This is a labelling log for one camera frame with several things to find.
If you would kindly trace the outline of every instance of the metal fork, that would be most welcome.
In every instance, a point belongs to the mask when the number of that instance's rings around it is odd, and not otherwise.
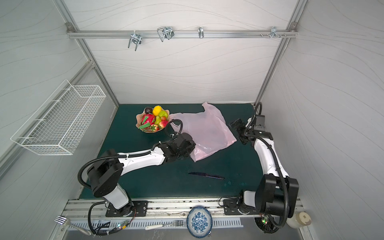
[[[81,227],[78,227],[78,226],[75,226],[73,224],[71,224],[71,220],[70,219],[67,219],[65,217],[62,217],[62,216],[57,216],[57,218],[55,219],[55,222],[57,222],[58,224],[61,224],[63,226],[72,226],[74,228],[76,228],[77,230],[81,231],[82,233],[84,233],[85,235],[87,236],[91,236],[92,233],[91,231],[88,231],[84,228],[81,228]]]
[[[159,227],[169,227],[169,226],[180,227],[182,225],[184,225],[184,220],[174,220],[172,223],[169,223],[169,224],[157,224],[157,225],[146,226],[145,230],[155,229]]]

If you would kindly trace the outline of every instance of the yellow lemon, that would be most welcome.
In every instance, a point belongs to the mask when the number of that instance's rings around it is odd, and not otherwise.
[[[155,116],[158,116],[159,112],[161,112],[162,110],[163,109],[160,106],[156,106],[156,107],[153,108],[152,114],[155,115]]]

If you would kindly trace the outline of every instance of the blue and white plate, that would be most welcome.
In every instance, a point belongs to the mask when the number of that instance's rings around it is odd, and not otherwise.
[[[212,229],[212,216],[205,207],[194,207],[187,216],[187,228],[195,238],[206,237]]]

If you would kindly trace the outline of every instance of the white wire basket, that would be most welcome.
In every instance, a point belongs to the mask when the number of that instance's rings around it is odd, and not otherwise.
[[[11,140],[38,155],[72,155],[105,97],[98,85],[65,80]]]

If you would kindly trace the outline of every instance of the knife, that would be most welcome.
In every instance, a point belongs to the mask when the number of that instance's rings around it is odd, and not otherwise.
[[[203,177],[211,177],[211,178],[216,178],[216,179],[225,179],[224,177],[221,177],[219,175],[211,175],[211,174],[204,173],[204,172],[190,172],[188,174],[199,175],[199,176],[203,176]]]

